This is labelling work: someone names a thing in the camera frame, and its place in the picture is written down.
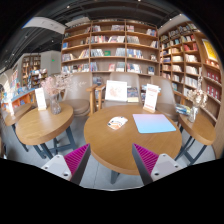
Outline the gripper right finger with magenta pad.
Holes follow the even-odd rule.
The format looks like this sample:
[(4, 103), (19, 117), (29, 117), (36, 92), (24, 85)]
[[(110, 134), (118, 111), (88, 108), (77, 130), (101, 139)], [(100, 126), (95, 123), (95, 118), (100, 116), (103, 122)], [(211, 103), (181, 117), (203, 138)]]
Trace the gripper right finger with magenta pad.
[(169, 155), (158, 155), (135, 143), (132, 144), (132, 155), (144, 185), (182, 169), (182, 166)]

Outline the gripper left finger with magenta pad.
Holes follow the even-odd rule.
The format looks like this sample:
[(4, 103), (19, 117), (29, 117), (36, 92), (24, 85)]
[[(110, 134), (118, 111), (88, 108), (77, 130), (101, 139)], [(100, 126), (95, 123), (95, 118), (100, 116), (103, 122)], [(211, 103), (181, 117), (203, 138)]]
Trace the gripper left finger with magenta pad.
[(90, 145), (86, 144), (73, 150), (65, 156), (54, 156), (50, 161), (42, 166), (42, 169), (79, 185), (82, 180), (89, 156)]

